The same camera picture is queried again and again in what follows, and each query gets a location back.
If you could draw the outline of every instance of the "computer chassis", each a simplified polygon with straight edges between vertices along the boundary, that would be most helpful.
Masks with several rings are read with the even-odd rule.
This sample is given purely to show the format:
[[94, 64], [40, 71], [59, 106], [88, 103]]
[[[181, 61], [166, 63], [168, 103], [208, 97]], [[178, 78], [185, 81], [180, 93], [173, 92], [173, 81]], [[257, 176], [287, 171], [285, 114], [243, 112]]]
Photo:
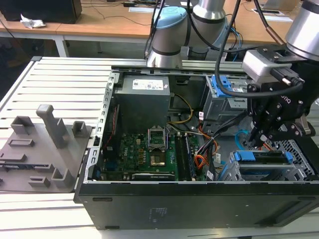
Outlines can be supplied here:
[[[75, 194], [98, 230], [282, 227], [319, 205], [319, 149], [311, 138], [271, 142], [295, 156], [308, 181], [98, 181], [102, 138], [113, 89], [124, 75], [211, 76], [213, 72], [114, 67], [109, 76], [94, 146], [86, 155]], [[243, 72], [227, 72], [244, 76]], [[203, 94], [206, 101], [209, 91]]]

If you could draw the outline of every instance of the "sticker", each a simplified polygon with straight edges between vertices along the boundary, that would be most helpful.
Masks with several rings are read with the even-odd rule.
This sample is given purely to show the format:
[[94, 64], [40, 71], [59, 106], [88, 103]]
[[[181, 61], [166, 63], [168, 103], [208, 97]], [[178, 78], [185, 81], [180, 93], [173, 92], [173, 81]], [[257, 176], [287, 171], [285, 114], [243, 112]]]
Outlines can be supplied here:
[[244, 92], [243, 89], [241, 89], [241, 88], [233, 88], [233, 91], [234, 92]]
[[181, 1], [180, 4], [181, 4], [182, 6], [187, 6], [187, 2], [186, 2], [186, 1]]
[[155, 90], [163, 91], [163, 81], [162, 80], [133, 80], [133, 90]]
[[212, 174], [209, 170], [207, 171], [207, 177], [208, 177], [211, 181], [214, 181], [214, 174]]
[[216, 158], [214, 160], [216, 163], [220, 163], [220, 153], [216, 154]]
[[204, 120], [204, 112], [199, 112], [199, 119]]

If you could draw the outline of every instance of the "wooden desk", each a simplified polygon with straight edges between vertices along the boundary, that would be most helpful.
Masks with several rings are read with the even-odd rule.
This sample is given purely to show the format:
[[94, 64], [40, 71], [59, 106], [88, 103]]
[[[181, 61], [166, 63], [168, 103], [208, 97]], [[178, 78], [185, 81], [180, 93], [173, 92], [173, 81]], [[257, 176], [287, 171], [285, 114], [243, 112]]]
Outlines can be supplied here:
[[[98, 0], [92, 0], [92, 2], [101, 3]], [[15, 37], [55, 40], [61, 57], [68, 56], [65, 40], [145, 43], [150, 32], [149, 24], [152, 14], [129, 12], [128, 7], [117, 5], [121, 2], [123, 1], [110, 3], [108, 6], [94, 5], [95, 7], [92, 7], [91, 0], [82, 0], [83, 10], [76, 24], [46, 23], [47, 27], [29, 29], [20, 22], [7, 22], [3, 16], [1, 19]], [[224, 9], [227, 14], [233, 12], [234, 5], [235, 0], [226, 0]], [[253, 2], [242, 1], [236, 17], [236, 28], [243, 35], [244, 43], [274, 43], [275, 41], [266, 32], [258, 14], [251, 11], [252, 8], [254, 8]], [[294, 19], [298, 11], [299, 8], [294, 9], [289, 13], [289, 17]], [[269, 21], [269, 25], [283, 39], [291, 24], [291, 22]], [[10, 37], [1, 25], [0, 36]], [[231, 34], [228, 42], [232, 43], [234, 40], [235, 37]]]

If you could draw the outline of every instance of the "green motherboard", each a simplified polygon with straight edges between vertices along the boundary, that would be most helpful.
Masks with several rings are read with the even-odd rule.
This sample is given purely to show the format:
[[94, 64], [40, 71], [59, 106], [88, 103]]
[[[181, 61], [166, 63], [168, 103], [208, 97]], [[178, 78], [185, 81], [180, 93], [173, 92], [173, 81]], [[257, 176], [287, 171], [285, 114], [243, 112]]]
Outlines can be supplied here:
[[[105, 160], [103, 171], [108, 173], [107, 180], [129, 180], [135, 173], [169, 174], [174, 176], [175, 181], [180, 180], [177, 157], [181, 153], [176, 153], [178, 147], [175, 145], [178, 137], [168, 134], [165, 137], [166, 150], [150, 151], [147, 133], [123, 134], [116, 162]], [[187, 136], [187, 139], [193, 163], [193, 156], [199, 145], [196, 136]], [[151, 143], [163, 143], [163, 135], [153, 135]]]

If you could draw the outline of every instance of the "white paper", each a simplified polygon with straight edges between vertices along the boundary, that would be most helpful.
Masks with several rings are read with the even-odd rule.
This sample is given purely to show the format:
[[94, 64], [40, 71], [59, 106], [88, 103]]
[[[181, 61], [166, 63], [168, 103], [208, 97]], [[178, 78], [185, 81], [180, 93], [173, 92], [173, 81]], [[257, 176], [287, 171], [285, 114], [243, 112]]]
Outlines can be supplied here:
[[187, 6], [187, 2], [186, 2], [186, 1], [181, 1], [180, 4], [181, 4], [182, 6]]
[[283, 22], [293, 22], [289, 17], [287, 16], [265, 16], [265, 19], [267, 21], [283, 21]]
[[155, 90], [163, 91], [163, 81], [162, 80], [144, 80], [135, 79], [133, 80], [133, 90]]
[[20, 22], [27, 28], [33, 29], [34, 27], [43, 27], [45, 24], [43, 23], [42, 20], [32, 20], [29, 18], [24, 17], [21, 14], [21, 20]]
[[220, 153], [217, 153], [216, 154], [216, 158], [215, 158], [215, 160], [214, 160], [216, 163], [220, 163]]

